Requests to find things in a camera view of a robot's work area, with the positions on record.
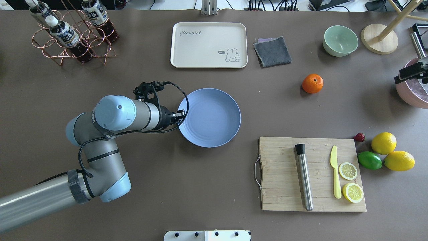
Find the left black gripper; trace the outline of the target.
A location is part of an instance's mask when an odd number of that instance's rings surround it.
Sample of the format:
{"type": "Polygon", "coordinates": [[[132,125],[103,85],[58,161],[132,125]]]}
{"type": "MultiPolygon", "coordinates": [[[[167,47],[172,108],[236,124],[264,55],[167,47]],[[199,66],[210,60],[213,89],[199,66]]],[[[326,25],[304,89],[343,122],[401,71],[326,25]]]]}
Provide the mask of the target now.
{"type": "Polygon", "coordinates": [[[171,124],[180,125],[186,118],[185,111],[171,113],[160,105],[157,92],[163,90],[166,82],[143,82],[133,90],[136,117],[133,126],[140,130],[164,130],[171,124]]]}

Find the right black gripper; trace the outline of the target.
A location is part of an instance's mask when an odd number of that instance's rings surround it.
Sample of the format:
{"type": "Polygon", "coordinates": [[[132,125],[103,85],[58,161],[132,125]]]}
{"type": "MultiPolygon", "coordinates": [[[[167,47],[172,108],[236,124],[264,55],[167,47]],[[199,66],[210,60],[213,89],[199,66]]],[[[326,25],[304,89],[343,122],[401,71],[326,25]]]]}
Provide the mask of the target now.
{"type": "Polygon", "coordinates": [[[420,74],[424,73],[422,69],[422,63],[417,62],[415,64],[412,64],[408,67],[405,67],[400,70],[400,75],[397,75],[394,77],[394,83],[399,84],[404,81],[410,80],[410,79],[418,79],[420,77],[420,74]]]}

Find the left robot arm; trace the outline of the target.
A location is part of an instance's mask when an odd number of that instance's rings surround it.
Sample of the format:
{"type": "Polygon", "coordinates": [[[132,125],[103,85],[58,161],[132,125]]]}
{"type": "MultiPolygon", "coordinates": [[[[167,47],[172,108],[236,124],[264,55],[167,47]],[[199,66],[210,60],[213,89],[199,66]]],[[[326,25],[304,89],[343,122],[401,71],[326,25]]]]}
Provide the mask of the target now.
{"type": "Polygon", "coordinates": [[[135,99],[109,95],[91,113],[83,113],[66,125],[66,136],[79,147],[80,169],[57,174],[26,190],[1,198],[1,232],[99,197],[110,202],[131,189],[116,138],[127,133],[165,133],[178,128],[185,110],[171,112],[157,94],[170,81],[143,82],[133,90],[135,99]]]}

